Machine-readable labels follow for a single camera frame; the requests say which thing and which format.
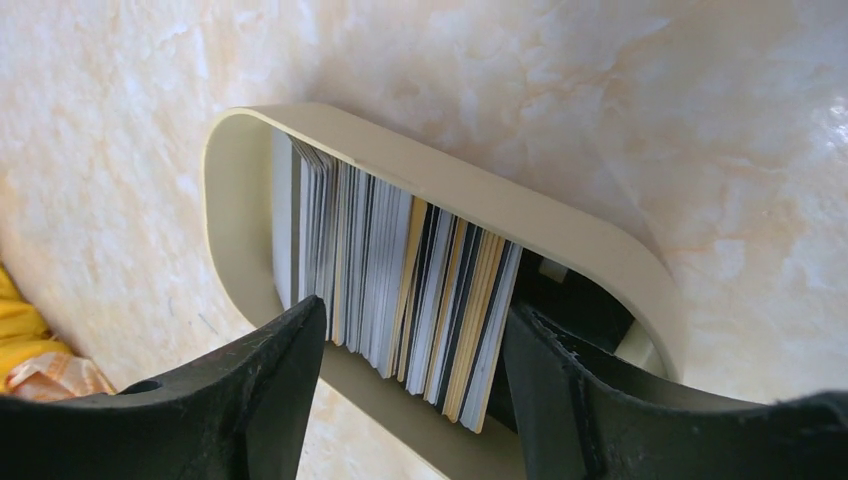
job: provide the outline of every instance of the beige card holder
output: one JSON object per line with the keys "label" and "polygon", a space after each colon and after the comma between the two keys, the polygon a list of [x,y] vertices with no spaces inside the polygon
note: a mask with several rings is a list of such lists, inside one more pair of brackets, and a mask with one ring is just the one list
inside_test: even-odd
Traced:
{"label": "beige card holder", "polygon": [[[636,318],[616,353],[679,380],[688,329],[668,271],[613,225],[329,105],[234,108],[209,136],[203,193],[209,252],[254,325],[283,311],[271,244],[271,134],[281,130],[605,288]],[[328,344],[322,379],[448,478],[523,478],[517,437],[495,421],[475,435],[368,363]]]}

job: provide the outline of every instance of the yellow fabric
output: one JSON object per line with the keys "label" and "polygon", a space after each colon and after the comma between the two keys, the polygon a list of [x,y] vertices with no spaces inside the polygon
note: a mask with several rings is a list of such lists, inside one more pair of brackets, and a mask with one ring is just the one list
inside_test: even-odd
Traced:
{"label": "yellow fabric", "polygon": [[93,362],[50,336],[0,261],[0,393],[50,401],[99,392],[114,390]]}

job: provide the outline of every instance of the patterned fabric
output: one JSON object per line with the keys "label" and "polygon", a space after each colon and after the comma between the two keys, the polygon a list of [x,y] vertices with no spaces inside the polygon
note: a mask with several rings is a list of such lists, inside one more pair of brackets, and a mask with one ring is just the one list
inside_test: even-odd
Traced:
{"label": "patterned fabric", "polygon": [[0,393],[51,402],[115,393],[91,360],[75,356],[50,333],[0,263]]}

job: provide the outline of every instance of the stack of cards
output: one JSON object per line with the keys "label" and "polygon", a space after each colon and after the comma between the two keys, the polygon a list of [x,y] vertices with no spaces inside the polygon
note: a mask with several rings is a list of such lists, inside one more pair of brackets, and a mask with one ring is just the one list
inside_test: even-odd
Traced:
{"label": "stack of cards", "polygon": [[479,432],[521,247],[274,131],[274,276],[327,339]]}

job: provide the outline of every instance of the beige marble countertop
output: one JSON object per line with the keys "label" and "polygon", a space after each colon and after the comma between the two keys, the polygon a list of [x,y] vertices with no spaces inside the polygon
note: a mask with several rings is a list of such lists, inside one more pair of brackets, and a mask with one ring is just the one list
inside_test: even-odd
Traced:
{"label": "beige marble countertop", "polygon": [[[227,107],[316,100],[643,241],[687,303],[685,383],[848,388],[844,1],[223,3],[0,0],[0,254],[117,386],[250,329],[201,149]],[[319,386],[304,476],[435,475],[345,402]]]}

